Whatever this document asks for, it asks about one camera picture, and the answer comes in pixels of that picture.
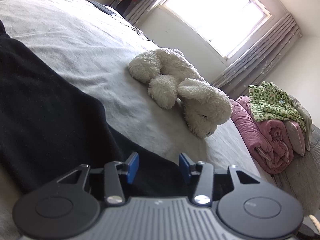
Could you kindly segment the black and cream raglan sweatshirt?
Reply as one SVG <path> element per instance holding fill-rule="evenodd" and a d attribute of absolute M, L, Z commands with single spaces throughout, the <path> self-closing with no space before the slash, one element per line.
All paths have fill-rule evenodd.
<path fill-rule="evenodd" d="M 177 163 L 139 146 L 107 122 L 103 104 L 68 83 L 1 26 L 1 164 L 24 193 L 81 165 L 140 157 L 126 196 L 183 196 Z"/>

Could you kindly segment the pink folded quilt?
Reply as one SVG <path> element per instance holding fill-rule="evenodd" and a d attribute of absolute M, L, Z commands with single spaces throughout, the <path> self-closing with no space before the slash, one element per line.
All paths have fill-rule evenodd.
<path fill-rule="evenodd" d="M 247 96 L 231 100 L 231 104 L 233 105 L 231 119 L 252 158 L 269 174 L 283 172 L 296 154 L 287 135 L 285 121 L 276 119 L 255 121 L 251 115 Z"/>

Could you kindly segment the grey padded headboard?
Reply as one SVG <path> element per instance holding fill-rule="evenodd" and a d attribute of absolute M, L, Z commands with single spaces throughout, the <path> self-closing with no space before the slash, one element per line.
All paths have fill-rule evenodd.
<path fill-rule="evenodd" d="M 291 164 L 274 176 L 276 185 L 296 197 L 304 215 L 314 215 L 319 209 L 319 128 L 312 125 L 310 151 L 301 157 L 294 155 Z"/>

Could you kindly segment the grey pink pillow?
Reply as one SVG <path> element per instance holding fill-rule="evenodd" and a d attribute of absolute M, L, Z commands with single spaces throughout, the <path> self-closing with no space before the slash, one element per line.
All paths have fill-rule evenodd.
<path fill-rule="evenodd" d="M 306 131 L 303 132 L 298 123 L 293 120 L 285 121 L 285 127 L 287 135 L 292 145 L 292 149 L 299 155 L 304 156 L 306 150 L 310 151 L 311 147 L 311 136 L 312 136 L 312 118 L 309 112 L 304 108 L 301 103 L 289 95 L 292 100 L 293 107 L 301 114 L 306 125 Z"/>

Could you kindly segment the green patterned blanket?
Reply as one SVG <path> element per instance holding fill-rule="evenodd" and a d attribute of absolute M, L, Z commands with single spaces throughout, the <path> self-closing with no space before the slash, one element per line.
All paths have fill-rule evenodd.
<path fill-rule="evenodd" d="M 306 132 L 305 120 L 293 107 L 289 95 L 274 83 L 263 81 L 259 86 L 250 85 L 248 91 L 249 108 L 255 121 L 293 120 L 299 124 L 303 133 Z"/>

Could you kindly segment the white plush dog toy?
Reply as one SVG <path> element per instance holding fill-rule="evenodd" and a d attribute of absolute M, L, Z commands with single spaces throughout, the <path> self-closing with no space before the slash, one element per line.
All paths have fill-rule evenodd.
<path fill-rule="evenodd" d="M 140 53 L 129 62 L 129 72 L 148 85 L 148 95 L 159 107 L 171 109 L 181 100 L 189 131 L 198 138 L 212 135 L 232 115 L 226 93 L 210 85 L 178 49 Z"/>

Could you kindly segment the grey dotted curtain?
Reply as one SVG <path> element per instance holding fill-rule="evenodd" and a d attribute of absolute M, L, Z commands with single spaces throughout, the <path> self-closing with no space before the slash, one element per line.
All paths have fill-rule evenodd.
<path fill-rule="evenodd" d="M 233 100 L 248 95 L 249 86 L 260 85 L 301 37 L 299 25 L 288 12 L 211 85 Z"/>

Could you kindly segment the grey bed sheet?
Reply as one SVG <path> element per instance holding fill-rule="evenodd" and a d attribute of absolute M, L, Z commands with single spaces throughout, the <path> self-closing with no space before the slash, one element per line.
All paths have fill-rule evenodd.
<path fill-rule="evenodd" d="M 139 146 L 169 160 L 185 152 L 217 167 L 238 164 L 272 181 L 252 159 L 232 121 L 206 138 L 187 128 L 182 105 L 159 108 L 133 79 L 129 62 L 155 45 L 84 0 L 1 0 L 9 35 L 25 44 L 52 70 L 104 106 L 107 122 Z"/>

